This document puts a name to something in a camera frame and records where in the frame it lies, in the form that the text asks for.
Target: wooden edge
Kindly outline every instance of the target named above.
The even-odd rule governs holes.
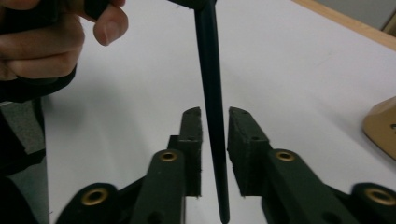
[[[318,3],[314,0],[292,0],[292,1],[318,13],[319,15],[326,17],[327,19],[330,19],[332,21],[335,21],[343,25],[346,28],[355,31],[360,35],[364,35],[367,38],[370,38],[375,42],[396,51],[396,37],[392,35],[388,35],[384,32],[376,30],[375,28],[365,23],[362,23],[361,21],[357,21],[329,7],[325,7],[321,3]]]
[[[384,32],[396,36],[396,12],[388,21],[387,25],[384,28]]]

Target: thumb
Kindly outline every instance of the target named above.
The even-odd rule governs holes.
[[[111,0],[102,13],[96,11],[97,15],[93,16],[92,13],[88,12],[91,16],[88,15],[87,8],[90,8],[90,6],[97,6],[97,1],[98,0],[85,0],[84,3],[83,0],[68,0],[66,7],[71,13],[78,14],[89,21],[95,22],[93,34],[101,45],[107,46],[124,35],[128,29],[128,17],[122,9],[120,9],[120,7],[125,4],[125,0]]]

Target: fingernail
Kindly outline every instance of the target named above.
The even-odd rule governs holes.
[[[106,45],[111,44],[120,37],[120,27],[114,21],[110,21],[105,25]]]

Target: black plastic part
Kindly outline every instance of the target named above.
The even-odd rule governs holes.
[[[227,150],[239,190],[243,196],[262,196],[269,139],[246,110],[230,107],[229,113]]]
[[[162,150],[153,156],[130,224],[184,223],[184,164],[178,150]]]
[[[359,223],[297,154],[271,150],[267,159],[266,173],[291,223]]]
[[[230,205],[215,3],[214,0],[208,0],[203,9],[195,10],[195,27],[220,219],[222,223],[228,223],[230,220]]]
[[[186,169],[186,196],[201,196],[201,109],[195,107],[183,113],[179,135],[172,135],[168,148],[183,153]]]
[[[396,193],[373,183],[360,183],[353,187],[351,212],[361,223],[396,223]]]
[[[89,194],[92,200],[104,196],[105,199],[98,204],[87,205],[84,198],[91,190],[99,192]],[[119,195],[117,189],[104,183],[96,183],[80,190],[72,201],[66,206],[58,218],[57,224],[115,224],[120,218]]]
[[[19,79],[0,81],[0,102],[10,101],[22,103],[44,95],[56,92],[67,86],[75,77],[76,67],[66,77],[57,78],[56,82],[49,85],[32,85]]]
[[[52,25],[58,20],[58,1],[41,0],[30,10],[6,9],[1,34],[17,33]]]
[[[179,4],[183,7],[200,10],[205,6],[205,4],[208,0],[169,0],[169,1]]]
[[[0,223],[38,224],[18,187],[8,178],[0,176]]]
[[[119,202],[121,207],[121,214],[119,224],[129,223],[133,215],[134,205],[139,197],[140,190],[142,189],[145,177],[136,180],[131,185],[119,190]]]
[[[84,11],[91,18],[97,20],[107,8],[109,0],[85,0]]]

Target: black sleeve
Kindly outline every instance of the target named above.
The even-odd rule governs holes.
[[[0,81],[0,103],[4,101],[22,103],[54,93],[67,86],[76,74],[76,67],[66,77],[59,77],[48,85],[31,85],[19,79]]]

